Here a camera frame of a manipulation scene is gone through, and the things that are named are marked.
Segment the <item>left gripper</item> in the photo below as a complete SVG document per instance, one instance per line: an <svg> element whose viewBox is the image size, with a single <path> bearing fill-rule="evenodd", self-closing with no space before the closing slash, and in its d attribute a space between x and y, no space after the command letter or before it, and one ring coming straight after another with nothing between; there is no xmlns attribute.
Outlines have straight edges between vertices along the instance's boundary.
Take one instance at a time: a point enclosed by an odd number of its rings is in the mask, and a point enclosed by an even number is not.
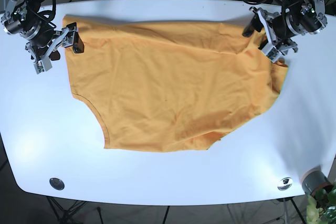
<svg viewBox="0 0 336 224"><path fill-rule="evenodd" d="M251 7L249 10L254 16L242 35L247 38L254 31L260 33L263 30L267 40L260 44L260 51L272 63L284 59L290 49L295 53L298 51L298 45L289 38L307 33L318 34L328 24L324 0L282 0L281 14L270 13L260 7ZM274 19L276 34L272 27Z"/></svg>

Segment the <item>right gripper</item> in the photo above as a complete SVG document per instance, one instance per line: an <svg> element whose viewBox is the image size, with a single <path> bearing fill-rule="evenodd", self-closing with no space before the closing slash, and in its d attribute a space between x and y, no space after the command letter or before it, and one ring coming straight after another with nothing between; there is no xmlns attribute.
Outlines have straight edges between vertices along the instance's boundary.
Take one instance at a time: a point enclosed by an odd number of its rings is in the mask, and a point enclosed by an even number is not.
<svg viewBox="0 0 336 224"><path fill-rule="evenodd" d="M52 0L52 9L38 12L40 0L9 0L1 24L5 33L19 34L28 40L25 49L30 53L37 74L52 68L52 61L60 59L58 48L71 47L75 54L84 53L85 46L79 36L77 23L68 24L56 31L52 20L56 15L56 0ZM62 37L53 45L54 40Z"/></svg>

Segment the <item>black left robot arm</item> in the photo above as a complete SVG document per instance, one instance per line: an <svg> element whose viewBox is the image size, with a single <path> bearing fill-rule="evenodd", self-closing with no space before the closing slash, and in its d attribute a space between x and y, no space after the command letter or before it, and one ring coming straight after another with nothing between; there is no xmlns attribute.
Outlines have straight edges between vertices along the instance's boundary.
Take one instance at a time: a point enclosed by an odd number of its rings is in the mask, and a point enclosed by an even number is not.
<svg viewBox="0 0 336 224"><path fill-rule="evenodd" d="M289 50L298 51L292 37L315 35L327 26L324 0L281 0L281 12L268 12L251 7L254 16L242 35L250 37L255 31L265 30L266 38L259 50L273 63L284 59Z"/></svg>

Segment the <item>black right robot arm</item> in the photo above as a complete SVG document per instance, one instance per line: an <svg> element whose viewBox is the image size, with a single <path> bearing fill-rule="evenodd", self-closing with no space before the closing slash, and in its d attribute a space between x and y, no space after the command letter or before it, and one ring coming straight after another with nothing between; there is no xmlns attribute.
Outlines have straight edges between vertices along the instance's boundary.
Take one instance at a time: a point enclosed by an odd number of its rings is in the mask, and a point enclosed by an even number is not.
<svg viewBox="0 0 336 224"><path fill-rule="evenodd" d="M19 34L28 42L25 49L30 53L37 73L52 68L52 61L60 59L58 47L72 48L76 54L84 52L76 23L56 30L56 0L9 0L1 18L4 32Z"/></svg>

